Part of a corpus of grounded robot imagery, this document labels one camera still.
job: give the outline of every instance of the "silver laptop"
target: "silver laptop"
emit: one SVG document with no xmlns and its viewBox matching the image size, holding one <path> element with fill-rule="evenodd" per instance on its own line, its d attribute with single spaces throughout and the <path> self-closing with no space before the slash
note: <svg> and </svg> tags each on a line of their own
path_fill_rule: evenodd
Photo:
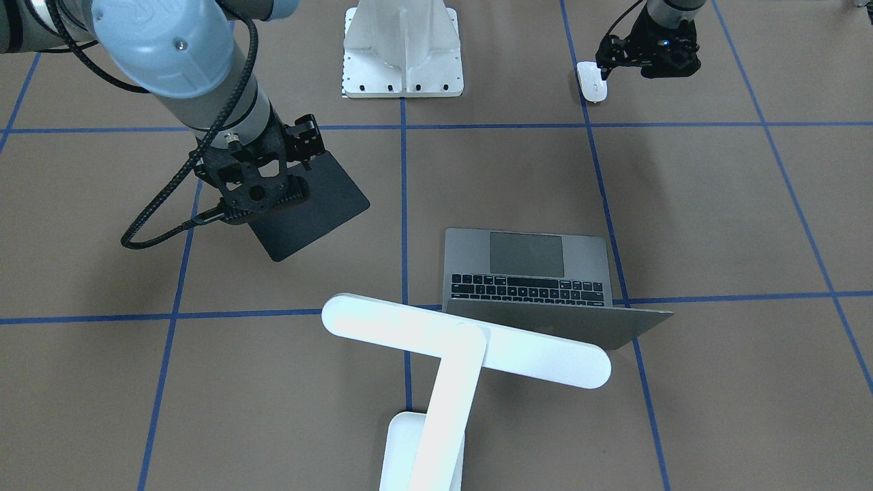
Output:
<svg viewBox="0 0 873 491">
<path fill-rule="evenodd" d="M 450 228 L 443 311 L 618 349 L 673 315 L 614 308 L 599 237 Z"/>
</svg>

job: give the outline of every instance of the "brown floor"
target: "brown floor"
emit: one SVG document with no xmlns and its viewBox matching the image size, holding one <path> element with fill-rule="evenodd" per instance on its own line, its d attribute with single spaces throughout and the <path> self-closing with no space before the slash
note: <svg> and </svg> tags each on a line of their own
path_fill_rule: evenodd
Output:
<svg viewBox="0 0 873 491">
<path fill-rule="evenodd" d="M 433 308 L 451 226 L 612 232 L 616 303 L 676 313 L 595 391 L 486 370 L 466 491 L 872 489 L 873 26 L 851 4 L 709 2 L 698 74 L 617 70 L 583 107 L 573 63 L 623 4 L 450 0 L 464 95 L 398 101 L 340 97 L 355 2 L 303 2 L 258 25 L 256 74 L 372 206 L 281 263 L 226 225 L 122 248 L 190 134 L 70 55 L 0 57 L 0 489 L 377 489 L 437 361 L 407 377 L 319 308 Z M 197 189 L 145 233 L 217 200 Z"/>
</svg>

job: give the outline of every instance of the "white stand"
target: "white stand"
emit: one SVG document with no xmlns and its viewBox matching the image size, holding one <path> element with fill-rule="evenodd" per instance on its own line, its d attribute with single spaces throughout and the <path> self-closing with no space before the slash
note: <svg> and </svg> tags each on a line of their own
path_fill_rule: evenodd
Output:
<svg viewBox="0 0 873 491">
<path fill-rule="evenodd" d="M 361 0 L 346 12 L 348 97 L 457 97 L 464 91 L 457 13 L 443 0 Z"/>
<path fill-rule="evenodd" d="M 602 349 L 352 294 L 327 301 L 331 333 L 441 358 L 426 415 L 402 412 L 388 428 L 380 491 L 459 491 L 464 428 L 482 367 L 595 389 L 612 365 Z"/>
</svg>

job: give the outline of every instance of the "white mouse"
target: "white mouse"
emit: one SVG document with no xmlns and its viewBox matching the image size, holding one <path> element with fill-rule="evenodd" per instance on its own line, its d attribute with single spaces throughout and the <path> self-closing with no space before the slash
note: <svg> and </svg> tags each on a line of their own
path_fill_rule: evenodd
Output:
<svg viewBox="0 0 873 491">
<path fill-rule="evenodd" d="M 582 96 L 591 102 L 601 102 L 606 99 L 606 80 L 601 79 L 600 68 L 594 61 L 581 61 L 576 64 L 576 74 L 582 87 Z"/>
</svg>

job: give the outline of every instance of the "blue tape line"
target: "blue tape line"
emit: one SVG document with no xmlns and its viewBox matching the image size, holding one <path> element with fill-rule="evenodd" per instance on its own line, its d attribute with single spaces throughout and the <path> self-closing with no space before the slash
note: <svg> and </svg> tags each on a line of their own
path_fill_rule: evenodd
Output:
<svg viewBox="0 0 873 491">
<path fill-rule="evenodd" d="M 229 319 L 237 317 L 279 317 L 288 315 L 321 315 L 320 308 L 288 308 L 281 310 L 239 310 L 230 312 L 187 312 L 179 319 Z"/>
<path fill-rule="evenodd" d="M 406 98 L 400 98 L 400 257 L 401 257 L 401 297 L 403 305 L 409 305 L 409 202 L 406 181 Z M 403 382 L 406 390 L 406 411 L 412 411 L 412 355 L 403 351 Z"/>
<path fill-rule="evenodd" d="M 767 126 L 873 126 L 873 121 L 767 121 Z"/>
<path fill-rule="evenodd" d="M 184 126 L 155 126 L 131 128 L 19 128 L 12 129 L 10 133 L 30 135 L 47 133 L 172 133 L 180 131 L 188 131 L 188 129 Z"/>
<path fill-rule="evenodd" d="M 730 128 L 730 127 L 760 127 L 756 121 L 712 121 L 712 122 L 603 122 L 590 123 L 592 128 Z"/>
<path fill-rule="evenodd" d="M 200 199 L 200 191 L 203 188 L 203 181 L 197 181 L 197 189 L 194 192 L 194 203 L 191 205 L 191 217 L 197 214 L 197 202 Z M 148 466 L 152 460 L 152 449 L 155 445 L 155 435 L 158 428 L 158 417 L 161 415 L 161 401 L 163 400 L 163 390 L 167 382 L 167 370 L 169 368 L 169 357 L 173 350 L 173 338 L 175 337 L 175 325 L 178 319 L 179 306 L 182 304 L 182 290 L 185 286 L 185 273 L 188 271 L 188 259 L 191 254 L 191 242 L 194 240 L 194 229 L 188 230 L 185 238 L 185 250 L 182 253 L 182 264 L 179 266 L 179 280 L 176 284 L 175 298 L 173 299 L 173 313 L 170 316 L 169 327 L 167 328 L 167 341 L 164 343 L 164 352 L 161 359 L 161 372 L 158 375 L 158 386 L 155 391 L 155 403 L 152 405 L 152 417 L 148 422 L 148 436 L 146 437 L 146 449 L 142 455 L 142 468 L 140 470 L 140 480 L 137 485 L 138 491 L 145 491 L 146 479 L 148 478 Z"/>
<path fill-rule="evenodd" d="M 326 124 L 319 125 L 320 129 L 327 131 L 352 131 L 352 130 L 376 130 L 376 129 L 400 129 L 400 125 L 396 124 Z"/>
<path fill-rule="evenodd" d="M 15 106 L 12 108 L 12 114 L 10 114 L 9 120 L 6 122 L 6 130 L 3 132 L 3 136 L 0 136 L 0 153 L 3 153 L 3 148 L 6 146 L 6 141 L 9 139 L 12 126 L 15 125 L 18 111 L 21 110 L 21 104 L 24 102 L 24 95 L 27 94 L 27 89 L 31 86 L 33 73 L 37 71 L 37 65 L 39 64 L 39 58 L 41 56 L 42 53 L 37 53 L 36 56 L 33 57 L 31 69 L 27 71 L 27 75 L 24 77 L 24 83 L 21 85 L 21 90 L 18 91 L 18 98 L 15 100 Z"/>
<path fill-rule="evenodd" d="M 585 128 L 585 123 L 475 123 L 475 124 L 410 124 L 408 129 L 521 129 L 521 128 Z"/>
<path fill-rule="evenodd" d="M 564 17 L 564 30 L 567 33 L 567 46 L 570 49 L 570 58 L 573 61 L 573 68 L 575 69 L 577 64 L 576 59 L 576 50 L 573 43 L 573 33 L 570 31 L 570 21 L 567 17 L 567 5 L 564 0 L 560 0 L 560 11 L 561 15 Z M 607 228 L 609 231 L 609 241 L 612 244 L 612 253 L 613 258 L 615 259 L 615 270 L 618 273 L 618 282 L 622 289 L 622 297 L 629 298 L 628 295 L 628 287 L 624 280 L 624 271 L 622 269 L 622 259 L 621 255 L 618 252 L 618 241 L 615 238 L 615 227 L 612 223 L 612 216 L 609 213 L 609 201 L 607 199 L 606 187 L 603 184 L 603 174 L 601 172 L 600 159 L 597 155 L 597 145 L 595 144 L 595 135 L 594 130 L 591 127 L 591 118 L 588 114 L 588 104 L 585 101 L 585 97 L 582 95 L 582 87 L 579 82 L 578 77 L 574 77 L 576 81 L 576 89 L 579 91 L 579 101 L 582 105 L 582 114 L 585 117 L 585 130 L 588 133 L 588 144 L 591 147 L 591 157 L 594 161 L 595 173 L 597 175 L 597 186 L 600 189 L 601 197 L 603 200 L 603 214 L 606 218 Z M 657 429 L 657 419 L 655 417 L 655 406 L 652 404 L 651 394 L 649 390 L 649 381 L 646 377 L 646 368 L 643 363 L 643 353 L 640 350 L 639 342 L 634 340 L 634 352 L 636 353 L 636 367 L 640 372 L 640 383 L 643 386 L 643 398 L 645 399 L 646 408 L 649 414 L 649 425 L 652 432 L 652 439 L 655 442 L 655 451 L 657 454 L 658 466 L 661 470 L 661 481 L 663 483 L 664 491 L 670 491 L 670 477 L 667 474 L 667 462 L 663 456 L 663 449 L 661 446 L 661 436 Z"/>
<path fill-rule="evenodd" d="M 19 317 L 0 319 L 0 326 L 20 324 L 72 324 L 75 322 L 167 321 L 170 314 L 66 315 L 60 317 Z"/>
<path fill-rule="evenodd" d="M 835 292 L 841 298 L 873 297 L 873 290 L 851 290 Z M 615 299 L 615 306 L 645 305 L 645 304 L 671 304 L 671 303 L 706 303 L 727 301 L 766 301 L 766 300 L 792 300 L 830 298 L 829 292 L 805 292 L 791 294 L 749 294 L 749 295 L 712 295 L 712 296 L 687 296 L 687 297 L 651 297 Z M 425 310 L 442 311 L 443 306 L 436 303 L 414 305 L 413 307 Z M 279 317 L 295 315 L 321 315 L 320 308 L 288 308 L 275 310 L 237 310 L 216 312 L 187 312 L 179 313 L 176 319 L 226 319 L 237 317 Z M 172 314 L 129 314 L 129 315 L 68 315 L 59 317 L 8 317 L 0 318 L 0 325 L 21 324 L 71 324 L 75 322 L 125 322 L 125 321 L 168 321 Z"/>
<path fill-rule="evenodd" d="M 825 267 L 824 260 L 821 258 L 821 253 L 819 252 L 818 245 L 815 243 L 815 238 L 813 237 L 812 230 L 809 228 L 807 218 L 803 214 L 800 200 L 798 200 L 797 195 L 794 192 L 794 186 L 791 184 L 791 179 L 788 177 L 788 172 L 785 169 L 784 163 L 782 162 L 782 157 L 779 153 L 779 149 L 776 147 L 776 141 L 773 139 L 773 134 L 770 132 L 770 127 L 768 126 L 768 123 L 764 118 L 764 112 L 761 110 L 761 106 L 758 103 L 758 97 L 755 95 L 754 89 L 752 89 L 752 83 L 749 81 L 749 77 L 746 74 L 746 69 L 743 67 L 743 63 L 739 59 L 737 47 L 733 43 L 731 33 L 727 29 L 727 23 L 725 22 L 725 18 L 721 15 L 721 9 L 718 7 L 718 2 L 716 2 L 716 0 L 712 0 L 712 8 L 715 10 L 718 21 L 721 23 L 722 30 L 724 30 L 725 32 L 727 43 L 731 47 L 731 52 L 733 53 L 733 57 L 737 62 L 739 72 L 740 74 L 742 74 L 743 81 L 745 81 L 746 83 L 746 88 L 749 91 L 749 95 L 752 97 L 752 103 L 755 106 L 755 111 L 758 112 L 758 117 L 760 118 L 761 123 L 763 123 L 766 138 L 770 142 L 770 149 L 773 151 L 773 157 L 776 159 L 776 165 L 779 166 L 779 172 L 782 174 L 782 179 L 783 181 L 785 181 L 785 186 L 788 189 L 788 194 L 791 196 L 791 201 L 794 204 L 794 209 L 797 211 L 797 216 L 800 219 L 801 224 L 803 225 L 803 231 L 804 233 L 806 233 L 809 245 L 813 249 L 815 262 L 818 263 L 819 269 L 821 270 L 821 276 L 824 278 L 825 283 L 828 285 L 828 291 L 830 292 L 831 297 L 834 301 L 834 307 L 836 308 L 836 312 L 840 316 L 840 322 L 842 322 L 842 327 L 846 331 L 846 336 L 849 338 L 849 344 L 852 346 L 852 350 L 855 352 L 855 358 L 857 359 L 858 365 L 861 367 L 861 372 L 864 374 L 864 378 L 867 381 L 867 388 L 870 391 L 870 394 L 873 395 L 873 378 L 871 378 L 870 376 L 870 370 L 867 368 L 867 363 L 864 361 L 863 354 L 858 348 L 857 342 L 855 340 L 855 334 L 852 332 L 851 326 L 849 326 L 849 321 L 846 319 L 846 316 L 842 311 L 840 298 L 836 295 L 836 291 L 834 290 L 834 284 L 830 279 L 830 275 L 828 274 L 828 269 Z"/>
</svg>

